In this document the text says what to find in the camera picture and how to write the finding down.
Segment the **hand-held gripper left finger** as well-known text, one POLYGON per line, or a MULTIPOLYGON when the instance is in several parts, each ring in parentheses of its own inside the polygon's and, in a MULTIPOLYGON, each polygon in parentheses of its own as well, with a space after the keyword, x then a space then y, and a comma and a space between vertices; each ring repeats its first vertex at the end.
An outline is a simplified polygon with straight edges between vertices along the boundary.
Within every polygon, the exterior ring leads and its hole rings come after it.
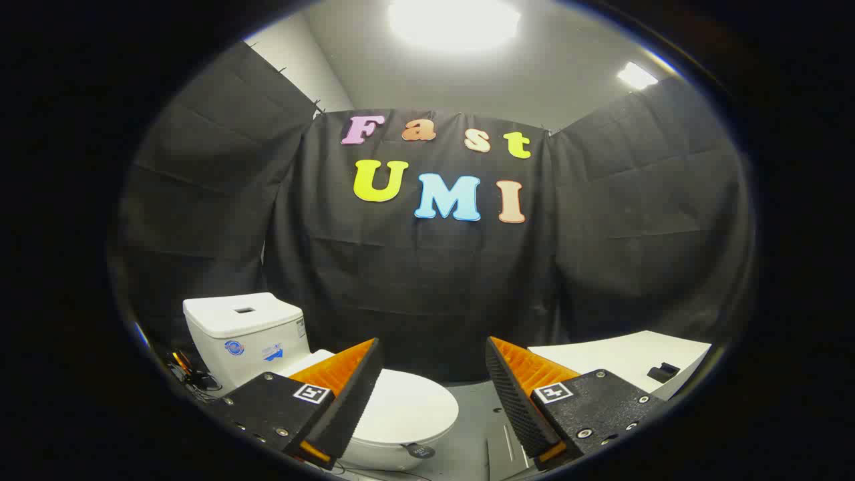
POLYGON ((330 470, 344 456, 383 369, 372 338, 300 371, 263 372, 208 403, 206 413, 298 462, 330 470))

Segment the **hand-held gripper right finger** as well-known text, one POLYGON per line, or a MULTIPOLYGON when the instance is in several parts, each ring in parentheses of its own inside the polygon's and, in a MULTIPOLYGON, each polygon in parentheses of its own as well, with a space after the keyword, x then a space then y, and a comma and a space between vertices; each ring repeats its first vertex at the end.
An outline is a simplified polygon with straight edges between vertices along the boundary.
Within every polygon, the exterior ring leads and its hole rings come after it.
POLYGON ((607 369, 578 373, 495 336, 486 369, 526 456, 547 471, 641 429, 665 401, 607 369))

